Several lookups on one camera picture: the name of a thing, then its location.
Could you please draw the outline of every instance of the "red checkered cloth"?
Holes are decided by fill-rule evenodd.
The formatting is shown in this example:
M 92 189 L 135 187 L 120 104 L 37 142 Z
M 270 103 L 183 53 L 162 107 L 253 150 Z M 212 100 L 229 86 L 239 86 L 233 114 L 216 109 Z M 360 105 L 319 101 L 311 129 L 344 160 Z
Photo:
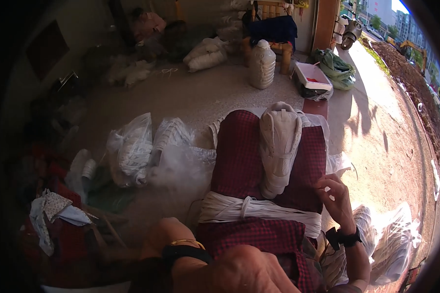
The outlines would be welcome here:
M 245 110 L 222 121 L 211 190 L 225 196 L 264 200 L 259 190 L 263 165 L 259 154 L 259 118 Z M 322 128 L 305 127 L 292 167 L 289 185 L 273 202 L 280 206 L 322 212 L 322 202 L 311 187 L 326 170 Z M 305 225 L 296 221 L 247 218 L 231 223 L 199 224 L 197 239 L 215 259 L 226 249 L 249 244 L 278 256 L 287 276 L 301 290 L 314 292 L 313 278 L 302 252 Z
M 72 206 L 81 208 L 81 197 L 69 190 L 57 177 L 49 182 L 49 189 L 66 199 L 71 200 Z M 83 227 L 72 225 L 62 219 L 56 219 L 54 224 L 61 222 L 56 238 L 53 238 L 55 251 L 53 259 L 59 264 L 70 263 L 88 255 L 85 244 L 85 232 Z

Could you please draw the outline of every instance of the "lap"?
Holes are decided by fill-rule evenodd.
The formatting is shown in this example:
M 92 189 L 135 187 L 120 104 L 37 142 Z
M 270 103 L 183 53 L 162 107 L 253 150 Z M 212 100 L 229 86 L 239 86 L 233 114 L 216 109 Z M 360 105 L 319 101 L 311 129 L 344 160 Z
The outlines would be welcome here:
M 211 190 L 225 196 L 263 200 L 259 184 L 263 165 L 259 154 L 259 118 L 236 110 L 222 121 Z M 322 212 L 322 202 L 311 187 L 326 171 L 326 144 L 320 126 L 305 127 L 290 174 L 289 185 L 273 202 L 305 211 Z

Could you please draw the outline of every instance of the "white shoelace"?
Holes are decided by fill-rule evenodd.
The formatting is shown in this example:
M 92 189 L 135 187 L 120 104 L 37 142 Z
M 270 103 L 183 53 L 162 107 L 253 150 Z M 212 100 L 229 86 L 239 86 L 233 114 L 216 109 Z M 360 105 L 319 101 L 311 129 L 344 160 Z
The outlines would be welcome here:
M 210 191 L 202 201 L 199 223 L 227 223 L 246 217 L 264 220 L 292 220 L 305 224 L 305 236 L 317 238 L 321 232 L 321 215 L 311 211 L 283 208 L 271 201 L 244 200 Z

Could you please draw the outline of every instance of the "black wrist strap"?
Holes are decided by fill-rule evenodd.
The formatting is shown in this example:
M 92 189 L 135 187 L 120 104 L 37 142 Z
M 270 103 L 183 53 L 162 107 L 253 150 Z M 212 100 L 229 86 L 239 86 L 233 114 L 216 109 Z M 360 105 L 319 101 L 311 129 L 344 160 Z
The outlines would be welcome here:
M 344 247 L 352 247 L 357 242 L 362 242 L 358 227 L 356 227 L 355 233 L 351 235 L 343 235 L 340 229 L 336 231 L 336 228 L 332 227 L 326 232 L 326 239 L 328 239 L 329 244 L 332 246 L 334 251 L 340 249 L 339 244 L 343 244 Z
M 165 265 L 170 269 L 178 258 L 185 256 L 196 258 L 207 264 L 212 261 L 207 251 L 189 245 L 166 245 L 161 254 Z

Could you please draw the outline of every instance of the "hand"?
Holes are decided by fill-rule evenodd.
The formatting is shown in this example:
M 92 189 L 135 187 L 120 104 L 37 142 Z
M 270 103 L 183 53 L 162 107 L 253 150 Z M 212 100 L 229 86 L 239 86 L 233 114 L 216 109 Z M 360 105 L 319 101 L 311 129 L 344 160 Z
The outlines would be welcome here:
M 316 192 L 324 203 L 329 215 L 341 226 L 344 235 L 354 234 L 356 231 L 354 217 L 352 215 L 349 189 L 336 174 L 324 175 L 314 185 Z
M 300 293 L 273 254 L 249 245 L 227 250 L 210 265 L 176 261 L 172 270 L 176 293 Z

